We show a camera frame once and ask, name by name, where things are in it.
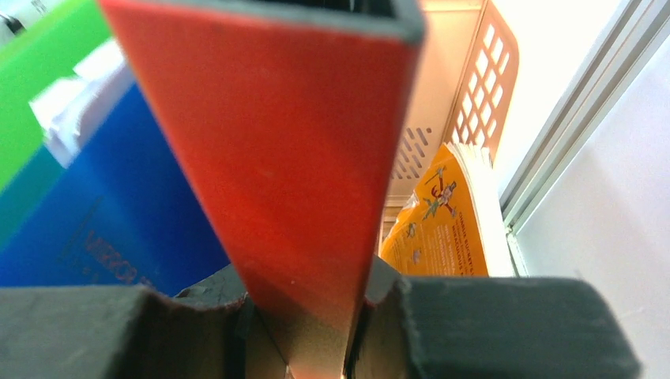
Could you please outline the pink file organizer rack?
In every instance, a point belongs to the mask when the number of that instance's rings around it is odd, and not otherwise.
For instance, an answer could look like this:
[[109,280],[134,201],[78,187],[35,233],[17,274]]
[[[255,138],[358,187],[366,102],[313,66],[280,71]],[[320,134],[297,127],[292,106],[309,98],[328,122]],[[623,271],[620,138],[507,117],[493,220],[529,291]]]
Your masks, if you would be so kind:
[[427,38],[391,171],[378,241],[445,142],[494,159],[518,76],[518,42],[493,1],[423,1]]

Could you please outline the green plastic folder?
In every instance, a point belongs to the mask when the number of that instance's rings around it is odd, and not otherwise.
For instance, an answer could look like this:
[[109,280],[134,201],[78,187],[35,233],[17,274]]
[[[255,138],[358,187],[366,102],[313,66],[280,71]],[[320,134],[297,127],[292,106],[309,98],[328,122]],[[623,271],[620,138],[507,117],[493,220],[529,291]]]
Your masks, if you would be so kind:
[[1,187],[43,143],[28,102],[111,36],[95,1],[64,1],[1,49]]

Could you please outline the yellow book in rack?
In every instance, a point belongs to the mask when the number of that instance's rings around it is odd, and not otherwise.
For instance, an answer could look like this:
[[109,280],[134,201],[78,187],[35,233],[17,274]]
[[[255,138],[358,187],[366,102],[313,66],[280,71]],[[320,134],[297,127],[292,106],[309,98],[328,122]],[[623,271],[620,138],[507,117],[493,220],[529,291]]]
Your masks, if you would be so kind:
[[513,277],[489,148],[440,146],[379,256],[403,275]]

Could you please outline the blue plastic folder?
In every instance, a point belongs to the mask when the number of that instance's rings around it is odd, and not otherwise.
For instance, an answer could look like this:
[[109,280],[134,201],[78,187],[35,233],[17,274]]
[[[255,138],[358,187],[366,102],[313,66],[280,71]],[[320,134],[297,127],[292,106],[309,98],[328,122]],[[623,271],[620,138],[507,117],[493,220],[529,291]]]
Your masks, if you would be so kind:
[[133,85],[2,247],[1,284],[140,283],[175,295],[228,262]]

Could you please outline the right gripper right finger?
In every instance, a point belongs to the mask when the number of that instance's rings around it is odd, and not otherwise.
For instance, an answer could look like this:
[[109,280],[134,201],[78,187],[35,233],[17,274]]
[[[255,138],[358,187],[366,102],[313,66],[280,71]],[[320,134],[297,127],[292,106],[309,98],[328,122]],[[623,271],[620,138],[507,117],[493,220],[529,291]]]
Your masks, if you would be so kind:
[[358,378],[638,378],[642,364],[589,283],[403,276],[375,258]]

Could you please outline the grey clipboard with papers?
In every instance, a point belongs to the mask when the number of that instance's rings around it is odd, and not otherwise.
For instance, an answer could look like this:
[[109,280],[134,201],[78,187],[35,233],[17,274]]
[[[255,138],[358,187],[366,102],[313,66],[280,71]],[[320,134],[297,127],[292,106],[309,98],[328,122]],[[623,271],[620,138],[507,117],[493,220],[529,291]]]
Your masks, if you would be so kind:
[[125,53],[111,37],[28,102],[43,144],[67,168],[135,82]]

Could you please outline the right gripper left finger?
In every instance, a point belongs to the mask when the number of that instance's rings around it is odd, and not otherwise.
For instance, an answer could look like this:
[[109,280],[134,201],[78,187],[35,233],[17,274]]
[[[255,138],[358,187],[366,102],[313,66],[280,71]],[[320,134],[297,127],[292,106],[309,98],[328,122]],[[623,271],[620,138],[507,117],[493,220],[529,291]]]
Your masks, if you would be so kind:
[[246,289],[234,268],[163,295],[144,285],[4,287],[4,378],[226,378]]

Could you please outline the red plastic folder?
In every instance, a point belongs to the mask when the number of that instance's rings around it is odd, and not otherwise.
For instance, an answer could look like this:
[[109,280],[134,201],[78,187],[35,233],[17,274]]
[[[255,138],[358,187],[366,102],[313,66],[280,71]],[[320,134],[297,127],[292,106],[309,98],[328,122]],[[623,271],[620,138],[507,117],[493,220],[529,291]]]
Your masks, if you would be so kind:
[[102,1],[295,378],[339,378],[423,45],[417,1]]

